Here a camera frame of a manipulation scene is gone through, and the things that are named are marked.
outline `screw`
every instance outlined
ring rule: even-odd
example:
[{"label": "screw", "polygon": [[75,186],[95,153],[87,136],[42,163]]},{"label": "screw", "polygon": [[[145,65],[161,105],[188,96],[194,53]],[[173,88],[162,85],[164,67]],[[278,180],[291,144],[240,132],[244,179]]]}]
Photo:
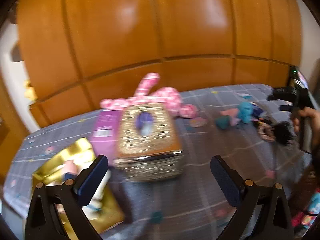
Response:
[{"label": "screw", "polygon": [[68,185],[68,186],[72,185],[73,184],[73,179],[67,179],[65,181],[65,184]]},{"label": "screw", "polygon": [[276,183],[276,188],[277,189],[282,189],[282,185],[280,183]]},{"label": "screw", "polygon": [[246,179],[245,184],[249,187],[253,186],[253,181],[251,179]]},{"label": "screw", "polygon": [[37,188],[42,188],[42,186],[43,186],[43,183],[42,183],[42,182],[39,182],[39,183],[37,183],[37,185],[36,185]]}]

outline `gold bag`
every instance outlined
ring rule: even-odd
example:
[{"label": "gold bag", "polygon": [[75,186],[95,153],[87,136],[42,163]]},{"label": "gold bag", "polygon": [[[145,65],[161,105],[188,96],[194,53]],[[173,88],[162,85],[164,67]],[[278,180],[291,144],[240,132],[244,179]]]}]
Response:
[{"label": "gold bag", "polygon": [[[153,117],[153,129],[147,136],[140,135],[136,127],[142,112],[149,112]],[[182,147],[163,104],[149,103],[123,110],[114,165],[130,181],[168,179],[182,173]]]},{"label": "gold bag", "polygon": [[[49,184],[53,181],[62,183],[61,168],[67,160],[73,160],[76,165],[93,161],[96,158],[90,142],[86,138],[76,140],[66,149],[63,149],[50,160],[45,162],[37,171],[32,174],[32,191],[38,182]],[[100,234],[124,221],[124,213],[120,209],[108,184],[105,186],[104,195],[101,200],[102,208],[99,217],[90,220],[94,229]],[[71,240],[78,240],[74,230],[65,213],[59,213],[62,224]]]}]

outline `bedsheet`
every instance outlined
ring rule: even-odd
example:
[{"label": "bedsheet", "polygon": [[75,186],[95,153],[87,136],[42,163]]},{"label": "bedsheet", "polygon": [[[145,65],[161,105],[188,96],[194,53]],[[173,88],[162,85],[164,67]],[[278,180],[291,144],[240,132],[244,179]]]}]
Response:
[{"label": "bedsheet", "polygon": [[[241,93],[252,95],[250,100]],[[283,101],[266,100],[271,87],[263,84],[231,85],[182,92],[185,104],[194,104],[198,116],[207,120],[203,127],[190,126],[189,119],[177,118],[176,128],[183,145],[183,174],[154,183],[126,182],[121,172],[113,170],[110,183],[121,185],[130,200],[131,224],[121,223],[101,234],[103,239],[215,239],[234,213],[210,172],[210,159],[221,155],[244,179],[258,185],[280,182],[287,197],[310,158],[296,146],[283,147],[262,141],[252,124],[240,124],[218,130],[214,124],[219,111],[236,107],[242,101],[257,102],[277,121],[287,121],[289,114],[278,110]],[[30,203],[31,174],[57,152],[92,133],[99,110],[75,116],[30,134],[12,160],[4,185],[5,200],[24,218]],[[151,224],[153,212],[163,220]],[[255,212],[248,234],[257,216]]]}]

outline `gray patterned bedsheet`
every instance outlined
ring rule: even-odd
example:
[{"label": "gray patterned bedsheet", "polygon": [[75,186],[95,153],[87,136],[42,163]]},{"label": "gray patterned bedsheet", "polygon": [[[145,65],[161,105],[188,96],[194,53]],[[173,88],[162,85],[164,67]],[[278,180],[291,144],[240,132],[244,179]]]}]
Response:
[{"label": "gray patterned bedsheet", "polygon": [[[266,101],[271,88],[262,84],[232,85],[181,93],[185,104],[197,106],[207,125],[193,128],[189,119],[175,120],[183,145],[183,175],[155,183],[126,182],[115,171],[110,183],[123,186],[132,205],[133,223],[121,223],[101,234],[103,239],[215,239],[231,218],[230,207],[210,172],[210,159],[221,155],[244,178],[258,185],[283,184],[287,196],[308,165],[308,155],[276,143],[262,141],[252,124],[218,130],[214,124],[219,111],[246,101],[238,93],[252,95],[277,121],[289,115],[278,110],[281,101]],[[5,200],[22,216],[28,214],[31,174],[57,152],[81,137],[89,137],[99,111],[72,117],[30,134],[14,157],[4,185]],[[151,224],[153,212],[161,211],[163,220]],[[254,217],[247,228],[252,230]]]}]

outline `pink stuffed animal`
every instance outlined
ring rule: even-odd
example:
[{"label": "pink stuffed animal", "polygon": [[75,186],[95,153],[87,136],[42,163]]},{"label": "pink stuffed animal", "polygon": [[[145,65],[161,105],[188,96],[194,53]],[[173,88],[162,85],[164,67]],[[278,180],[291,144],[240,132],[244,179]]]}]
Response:
[{"label": "pink stuffed animal", "polygon": [[175,88],[164,87],[148,96],[150,89],[158,83],[158,73],[148,73],[138,85],[133,97],[123,99],[104,99],[100,102],[101,108],[108,110],[122,110],[125,107],[145,103],[164,103],[171,116],[183,118],[196,117],[197,108],[194,105],[183,105],[179,92]]}]

